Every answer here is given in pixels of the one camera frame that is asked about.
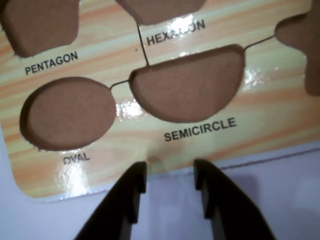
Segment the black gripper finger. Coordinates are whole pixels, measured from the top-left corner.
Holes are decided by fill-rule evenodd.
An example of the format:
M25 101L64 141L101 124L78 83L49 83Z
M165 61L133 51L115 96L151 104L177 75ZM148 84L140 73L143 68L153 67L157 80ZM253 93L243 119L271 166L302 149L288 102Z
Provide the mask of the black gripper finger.
M76 240L129 240L138 222L140 195L146 192L147 163L132 164L79 231Z
M205 159L195 159L193 172L214 240L275 239L258 207L218 167Z

